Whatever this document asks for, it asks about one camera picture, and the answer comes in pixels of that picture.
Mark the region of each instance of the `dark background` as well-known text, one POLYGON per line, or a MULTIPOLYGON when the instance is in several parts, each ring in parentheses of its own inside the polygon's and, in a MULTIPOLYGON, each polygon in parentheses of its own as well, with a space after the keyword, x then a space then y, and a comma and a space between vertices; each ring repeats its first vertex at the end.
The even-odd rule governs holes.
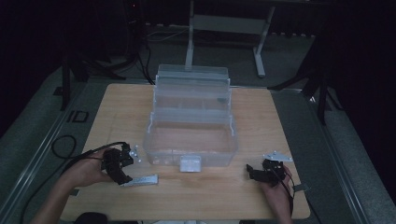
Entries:
MULTIPOLYGON (((145 20, 151 25, 186 25, 189 2, 144 1, 145 20)), ((201 2, 196 10, 207 14, 266 16, 257 1, 244 1, 250 6, 243 10, 233 1, 201 2)), ((321 45, 334 46, 331 86, 394 202, 395 10, 394 1, 338 1, 336 7, 326 1, 277 2, 270 30, 287 36, 324 36, 321 45)), ((121 5, 106 6, 102 0, 0 2, 1 135, 61 65, 65 51, 83 51, 98 60, 120 54, 124 46, 111 45, 115 43, 111 38, 125 41, 124 32, 112 29, 122 21, 121 11, 121 5), (114 14, 106 14, 111 10, 104 9, 111 7, 114 14)))

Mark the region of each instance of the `plastic container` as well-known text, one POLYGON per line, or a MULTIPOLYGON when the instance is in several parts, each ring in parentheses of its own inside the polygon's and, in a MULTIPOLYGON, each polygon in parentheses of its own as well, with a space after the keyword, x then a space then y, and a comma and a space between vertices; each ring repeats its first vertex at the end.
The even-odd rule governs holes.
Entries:
POLYGON ((160 65, 143 142, 149 162, 229 165, 238 149, 231 95, 227 68, 160 65))

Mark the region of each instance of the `human hand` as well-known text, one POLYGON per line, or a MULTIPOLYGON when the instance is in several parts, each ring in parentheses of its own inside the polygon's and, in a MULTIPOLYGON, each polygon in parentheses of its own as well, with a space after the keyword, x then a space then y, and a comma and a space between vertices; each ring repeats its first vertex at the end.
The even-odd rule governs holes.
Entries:
POLYGON ((102 149, 76 162, 61 175, 59 182, 62 182, 70 189, 87 187, 99 182, 111 182, 110 176, 101 171, 103 154, 109 149, 102 149))
POLYGON ((260 188, 264 192, 265 198, 269 203, 271 209, 273 210, 276 218, 278 219, 279 223, 292 223, 291 216, 290 216, 290 187, 289 181, 291 177, 291 172, 289 168, 283 165, 286 172, 286 177, 283 180, 283 183, 288 188, 288 191, 285 190, 281 183, 278 183, 275 186, 271 186, 270 183, 263 183, 260 182, 260 188))

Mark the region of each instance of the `person's arm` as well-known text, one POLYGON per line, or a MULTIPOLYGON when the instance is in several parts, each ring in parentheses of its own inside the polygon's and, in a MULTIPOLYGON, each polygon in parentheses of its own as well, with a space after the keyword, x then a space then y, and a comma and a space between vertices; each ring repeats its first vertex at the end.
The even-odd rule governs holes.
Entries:
POLYGON ((52 187, 46 201, 41 205, 32 224, 58 223, 71 190, 87 187, 91 184, 112 181, 110 176, 101 171, 101 159, 106 149, 91 154, 70 167, 52 187))
MULTIPOLYGON (((291 172, 288 167, 285 167, 285 171, 287 174, 283 183, 290 190, 289 181, 291 177, 291 172)), ((260 187, 264 192, 265 198, 267 199, 268 204, 273 210, 276 219, 279 224, 290 224, 293 223, 290 215, 290 202, 289 202, 289 193, 285 190, 282 184, 277 184, 275 186, 271 186, 269 183, 260 183, 260 187)))

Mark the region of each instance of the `wooden tabletop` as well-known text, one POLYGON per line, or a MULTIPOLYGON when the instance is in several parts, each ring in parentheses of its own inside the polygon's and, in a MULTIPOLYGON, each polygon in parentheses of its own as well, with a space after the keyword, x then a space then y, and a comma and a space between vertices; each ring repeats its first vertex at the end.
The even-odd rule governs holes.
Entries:
MULTIPOLYGON (((141 146, 152 109, 149 85, 111 84, 107 87, 84 151, 124 141, 141 146)), ((274 218, 258 183, 248 179, 246 164, 261 169, 262 154, 290 149, 271 93, 265 89, 234 88, 232 111, 239 150, 228 167, 203 167, 201 173, 181 173, 177 166, 151 165, 140 147, 142 162, 123 168, 130 177, 159 175, 159 184, 121 187, 98 183, 70 196, 63 220, 84 212, 106 214, 111 220, 198 220, 274 218)), ((300 184, 294 162, 286 164, 300 184)), ((302 191, 294 198, 293 218, 310 211, 302 191)))

